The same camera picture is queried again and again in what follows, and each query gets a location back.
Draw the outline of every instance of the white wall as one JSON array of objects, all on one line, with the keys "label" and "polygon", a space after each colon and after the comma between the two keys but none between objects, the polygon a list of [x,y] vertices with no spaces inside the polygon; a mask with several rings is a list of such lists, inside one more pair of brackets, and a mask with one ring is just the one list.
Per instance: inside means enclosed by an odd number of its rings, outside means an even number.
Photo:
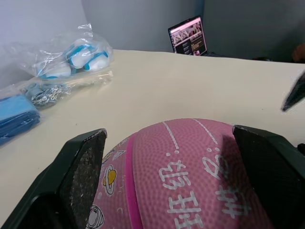
[{"label": "white wall", "polygon": [[3,45],[47,41],[87,23],[81,0],[2,0],[0,21],[0,88],[31,77],[11,63]]},{"label": "white wall", "polygon": [[203,13],[203,0],[82,0],[87,21],[115,49],[172,52],[168,28]]},{"label": "white wall", "polygon": [[305,42],[304,0],[207,0],[203,28],[208,50],[252,59],[290,61]]}]

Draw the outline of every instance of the magenta stripe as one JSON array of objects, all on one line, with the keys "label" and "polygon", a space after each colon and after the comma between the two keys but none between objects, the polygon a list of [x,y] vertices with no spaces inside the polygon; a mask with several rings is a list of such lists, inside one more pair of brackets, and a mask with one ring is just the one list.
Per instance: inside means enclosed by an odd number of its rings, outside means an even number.
[{"label": "magenta stripe", "polygon": [[132,223],[132,228],[143,229],[137,195],[135,192],[133,168],[132,168],[132,151],[133,151],[133,143],[135,137],[136,137],[136,133],[130,137],[126,150],[126,160],[125,160],[126,196],[127,196],[127,205],[129,210],[130,221]]}]

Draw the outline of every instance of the white table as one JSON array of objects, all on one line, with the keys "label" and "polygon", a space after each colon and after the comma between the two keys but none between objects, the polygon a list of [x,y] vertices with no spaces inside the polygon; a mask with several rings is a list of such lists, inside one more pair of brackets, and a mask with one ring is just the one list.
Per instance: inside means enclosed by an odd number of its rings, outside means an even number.
[{"label": "white table", "polygon": [[266,129],[305,141],[305,102],[280,107],[305,65],[115,51],[113,81],[50,108],[45,120],[0,148],[0,225],[36,176],[76,135],[106,128],[105,153],[154,123],[206,118]]}]

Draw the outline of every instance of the plastic bag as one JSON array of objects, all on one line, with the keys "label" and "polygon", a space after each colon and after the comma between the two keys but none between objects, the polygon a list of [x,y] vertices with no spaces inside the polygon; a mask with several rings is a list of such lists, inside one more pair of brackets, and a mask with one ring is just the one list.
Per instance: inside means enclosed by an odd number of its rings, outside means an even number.
[{"label": "plastic bag", "polygon": [[13,42],[5,48],[19,67],[42,79],[65,78],[106,68],[112,59],[108,42],[93,34],[90,24],[32,45]]},{"label": "plastic bag", "polygon": [[112,80],[112,71],[80,73],[70,78],[40,79],[32,78],[20,82],[16,88],[20,90],[39,110],[57,104],[58,101],[71,95],[82,87],[107,84]]},{"label": "plastic bag", "polygon": [[0,145],[33,128],[41,116],[15,87],[0,90]]}]

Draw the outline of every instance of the laptop screen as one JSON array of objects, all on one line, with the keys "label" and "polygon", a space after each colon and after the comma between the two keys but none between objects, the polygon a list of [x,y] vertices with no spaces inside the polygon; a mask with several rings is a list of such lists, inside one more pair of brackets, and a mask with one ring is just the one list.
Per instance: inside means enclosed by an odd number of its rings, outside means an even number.
[{"label": "laptop screen", "polygon": [[199,56],[207,51],[200,16],[168,29],[174,53]]}]

